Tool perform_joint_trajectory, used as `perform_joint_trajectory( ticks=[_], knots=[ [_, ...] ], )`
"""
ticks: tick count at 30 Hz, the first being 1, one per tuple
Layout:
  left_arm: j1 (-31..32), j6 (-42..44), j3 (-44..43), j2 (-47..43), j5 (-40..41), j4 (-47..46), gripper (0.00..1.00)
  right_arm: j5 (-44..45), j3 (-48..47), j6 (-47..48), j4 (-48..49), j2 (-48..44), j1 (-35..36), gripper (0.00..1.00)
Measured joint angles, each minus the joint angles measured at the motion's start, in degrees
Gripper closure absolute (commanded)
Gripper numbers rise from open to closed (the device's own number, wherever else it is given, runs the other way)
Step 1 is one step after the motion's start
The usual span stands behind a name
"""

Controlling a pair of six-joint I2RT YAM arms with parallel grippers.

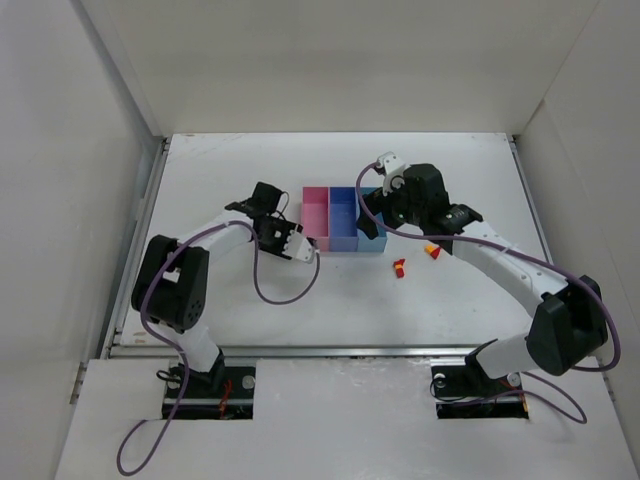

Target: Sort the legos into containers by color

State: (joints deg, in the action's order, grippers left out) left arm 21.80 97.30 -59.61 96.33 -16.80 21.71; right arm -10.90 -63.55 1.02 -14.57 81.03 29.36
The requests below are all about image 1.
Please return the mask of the red yellow lego piece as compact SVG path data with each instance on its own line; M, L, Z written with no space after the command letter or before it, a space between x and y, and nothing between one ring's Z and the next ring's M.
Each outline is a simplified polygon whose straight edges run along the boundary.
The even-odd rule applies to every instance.
M393 268L397 278L405 277L405 258L400 258L393 262Z

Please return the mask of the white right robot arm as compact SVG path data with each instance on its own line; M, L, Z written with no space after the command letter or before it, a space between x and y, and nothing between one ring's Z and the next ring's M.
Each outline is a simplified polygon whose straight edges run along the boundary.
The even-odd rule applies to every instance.
M357 199L358 230L374 239L380 231L402 236L418 228L427 240L478 269L515 299L531 318L527 331L490 340L464 359L460 396L480 396L510 374L539 369L552 376L580 369L581 361L607 342L619 342L599 285L521 252L473 208L449 199L432 164L407 164L390 153L367 165L381 187Z

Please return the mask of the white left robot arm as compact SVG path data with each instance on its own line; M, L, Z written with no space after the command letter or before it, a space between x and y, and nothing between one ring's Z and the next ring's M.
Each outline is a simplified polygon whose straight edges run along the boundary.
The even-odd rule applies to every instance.
M252 195L224 207L220 215L178 238L154 236L148 243L131 295L145 330L174 348L177 366L164 374L190 397L211 397L222 388L224 354L201 321L212 262L251 244L287 261L311 263L315 241L278 212L284 192L259 182Z

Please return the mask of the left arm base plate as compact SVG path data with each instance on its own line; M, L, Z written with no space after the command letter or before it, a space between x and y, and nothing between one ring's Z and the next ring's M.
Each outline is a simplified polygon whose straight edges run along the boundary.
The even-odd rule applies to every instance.
M182 365L156 371L156 378L165 383L161 414L168 419L181 388ZM217 386L191 375L183 399L179 402L176 420L251 420L253 419L256 387L255 366L226 366Z

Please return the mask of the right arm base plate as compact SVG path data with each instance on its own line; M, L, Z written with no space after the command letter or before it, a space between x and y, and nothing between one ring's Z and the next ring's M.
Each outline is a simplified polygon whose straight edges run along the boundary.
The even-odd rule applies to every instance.
M481 377L466 365L431 367L430 394L439 420L528 419L519 373Z

